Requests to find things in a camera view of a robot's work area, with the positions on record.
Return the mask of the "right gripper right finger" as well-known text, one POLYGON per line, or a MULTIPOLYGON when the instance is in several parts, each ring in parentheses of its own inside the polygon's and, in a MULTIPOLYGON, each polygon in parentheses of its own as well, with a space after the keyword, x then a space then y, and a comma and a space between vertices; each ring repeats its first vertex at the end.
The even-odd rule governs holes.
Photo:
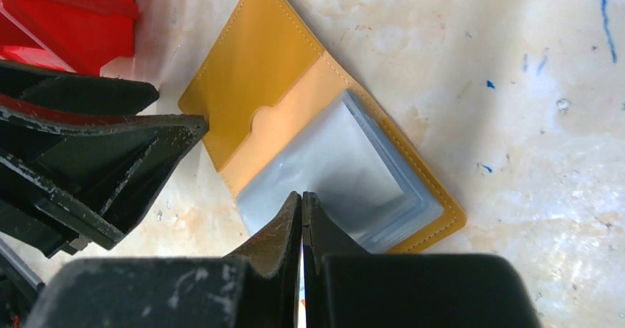
POLYGON ((330 327, 335 310, 332 286, 338 277, 329 259, 369 252, 328 216, 314 192, 302 197, 302 250, 307 326, 330 327))

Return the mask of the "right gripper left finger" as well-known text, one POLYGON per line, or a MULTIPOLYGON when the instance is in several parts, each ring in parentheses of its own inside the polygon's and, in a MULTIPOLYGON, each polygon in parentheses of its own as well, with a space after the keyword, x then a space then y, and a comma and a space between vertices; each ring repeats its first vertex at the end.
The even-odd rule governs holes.
POLYGON ((298 325, 301 218, 301 196, 291 192, 267 225, 226 256, 242 269, 233 327, 298 325))

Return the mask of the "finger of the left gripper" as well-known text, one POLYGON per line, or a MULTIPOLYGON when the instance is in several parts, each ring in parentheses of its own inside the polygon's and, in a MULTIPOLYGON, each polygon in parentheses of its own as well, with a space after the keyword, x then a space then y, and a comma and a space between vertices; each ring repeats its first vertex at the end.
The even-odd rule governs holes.
POLYGON ((159 98, 144 82, 1 61, 1 93, 44 108, 97 116, 136 115, 159 98))
POLYGON ((1 231, 41 251, 112 249, 208 129, 202 116, 1 108, 1 231))

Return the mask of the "red plastic bin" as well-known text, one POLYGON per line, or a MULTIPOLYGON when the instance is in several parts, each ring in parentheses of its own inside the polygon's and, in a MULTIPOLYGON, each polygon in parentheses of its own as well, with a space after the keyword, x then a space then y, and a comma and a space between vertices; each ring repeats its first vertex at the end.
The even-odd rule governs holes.
POLYGON ((1 0, 1 59, 98 76, 135 54, 136 0, 1 0))

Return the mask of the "yellow leather card holder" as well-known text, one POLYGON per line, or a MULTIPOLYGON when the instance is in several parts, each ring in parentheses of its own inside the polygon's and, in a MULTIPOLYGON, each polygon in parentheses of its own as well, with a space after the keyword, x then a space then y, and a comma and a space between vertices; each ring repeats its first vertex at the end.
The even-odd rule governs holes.
POLYGON ((250 234, 291 192, 373 253, 416 253, 467 216, 367 90, 287 0, 239 0, 179 100, 250 234))

